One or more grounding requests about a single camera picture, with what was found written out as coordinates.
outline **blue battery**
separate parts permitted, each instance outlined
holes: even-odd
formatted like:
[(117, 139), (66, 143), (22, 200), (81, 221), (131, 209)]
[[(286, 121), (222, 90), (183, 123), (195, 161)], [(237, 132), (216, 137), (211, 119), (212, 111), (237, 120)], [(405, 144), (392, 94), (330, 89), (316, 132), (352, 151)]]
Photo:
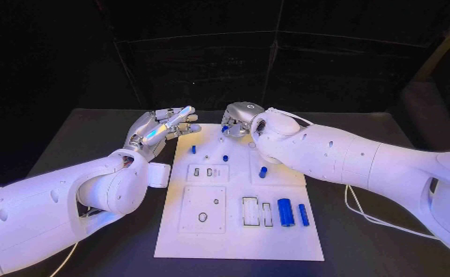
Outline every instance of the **blue battery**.
[(303, 226), (309, 226), (310, 222), (307, 220), (307, 210), (304, 209), (304, 204), (299, 204), (299, 208), (300, 208), (300, 215), (302, 215)]
[(296, 225), (293, 221), (293, 207), (291, 201), (289, 199), (278, 199), (278, 212), (280, 212), (280, 221), (283, 227), (290, 227)]
[(263, 166), (261, 171), (260, 171), (260, 178), (266, 178), (266, 173), (267, 173), (267, 167)]

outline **gray table surface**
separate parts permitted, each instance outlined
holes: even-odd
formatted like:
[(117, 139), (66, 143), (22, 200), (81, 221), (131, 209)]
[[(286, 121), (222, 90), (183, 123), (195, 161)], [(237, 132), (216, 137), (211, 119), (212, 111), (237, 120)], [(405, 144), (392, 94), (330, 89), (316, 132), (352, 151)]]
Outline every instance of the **gray table surface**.
[[(128, 128), (143, 112), (75, 109), (29, 176), (105, 157), (121, 148)], [(198, 114), (199, 123), (219, 123), (224, 111)], [(297, 115), (368, 139), (411, 147), (388, 113)], [(175, 151), (176, 140), (172, 140), (154, 162), (173, 164)], [(79, 243), (59, 276), (449, 276), (450, 250), (444, 245), (369, 223), (345, 206), (345, 186), (309, 177), (307, 192), (325, 262), (156, 259), (166, 192), (166, 189), (149, 189), (139, 209)], [(398, 204), (362, 189), (355, 192), (368, 214), (426, 232)], [(299, 248), (307, 248), (302, 241)], [(9, 276), (49, 276), (68, 250)]]

